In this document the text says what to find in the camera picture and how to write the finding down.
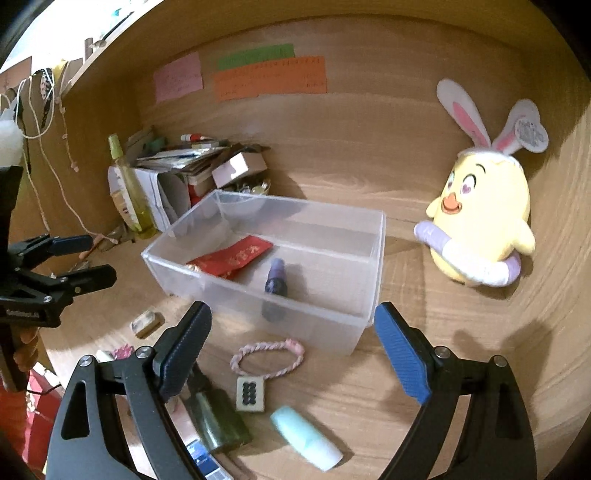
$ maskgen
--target screw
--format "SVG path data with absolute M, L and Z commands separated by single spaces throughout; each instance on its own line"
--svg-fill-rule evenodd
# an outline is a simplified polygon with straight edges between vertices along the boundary
M 438 358 L 442 358 L 445 360 L 446 358 L 450 358 L 452 352 L 446 346 L 436 346 L 435 355 L 437 355 Z
M 137 358 L 148 358 L 152 354 L 152 347 L 150 346 L 141 346 L 135 352 L 135 356 Z
M 78 365 L 80 365 L 81 367 L 88 367 L 92 363 L 92 361 L 92 355 L 85 355 L 80 359 Z
M 495 355 L 492 358 L 492 360 L 494 361 L 496 366 L 501 368 L 506 367 L 509 364 L 509 362 L 507 362 L 507 359 L 502 355 Z

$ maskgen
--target human hand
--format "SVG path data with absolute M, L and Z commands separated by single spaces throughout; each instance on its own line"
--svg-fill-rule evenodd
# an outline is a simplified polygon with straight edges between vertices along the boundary
M 28 372 L 37 363 L 39 352 L 37 351 L 37 343 L 39 338 L 37 327 L 22 327 L 19 329 L 21 342 L 23 345 L 14 352 L 14 361 L 21 372 Z

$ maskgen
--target green bottle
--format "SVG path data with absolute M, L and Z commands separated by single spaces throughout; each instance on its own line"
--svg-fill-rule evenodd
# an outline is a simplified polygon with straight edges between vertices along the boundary
M 210 453 L 229 452 L 252 441 L 228 394 L 215 388 L 197 364 L 187 379 L 190 396 L 182 397 L 201 442 Z
M 152 221 L 152 214 L 150 214 L 144 191 L 135 176 L 134 170 L 130 168 L 123 155 L 117 134 L 109 136 L 109 147 L 111 148 L 113 162 L 119 169 L 117 183 L 123 195 L 125 207 L 131 217 L 131 225 L 129 227 L 138 237 L 142 239 L 151 238 L 157 232 Z

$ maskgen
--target pink braided bracelet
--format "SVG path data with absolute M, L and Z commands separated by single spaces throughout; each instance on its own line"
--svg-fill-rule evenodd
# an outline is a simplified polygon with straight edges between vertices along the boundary
M 265 351 L 265 350 L 288 350 L 294 355 L 297 355 L 297 359 L 295 362 L 287 368 L 283 370 L 279 370 L 275 373 L 265 374 L 262 375 L 264 380 L 269 380 L 271 378 L 282 377 L 285 374 L 288 374 L 292 370 L 298 368 L 301 363 L 304 361 L 304 346 L 297 342 L 294 339 L 288 338 L 283 342 L 258 342 L 258 343 L 249 343 L 238 350 L 238 353 L 232 357 L 230 360 L 230 368 L 232 371 L 238 375 L 243 377 L 248 377 L 251 374 L 245 372 L 242 368 L 240 368 L 240 362 L 244 357 L 249 355 L 250 353 Z

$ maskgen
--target plush toy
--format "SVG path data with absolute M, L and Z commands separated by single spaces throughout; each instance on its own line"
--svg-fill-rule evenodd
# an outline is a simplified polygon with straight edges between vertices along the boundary
M 437 97 L 474 142 L 459 153 L 441 193 L 427 208 L 433 221 L 414 228 L 431 248 L 438 268 L 469 286 L 503 287 L 521 271 L 519 253 L 531 255 L 534 235 L 527 224 L 530 191 L 511 155 L 520 148 L 543 152 L 548 135 L 531 100 L 519 100 L 505 128 L 491 143 L 476 105 L 456 82 L 444 79 Z

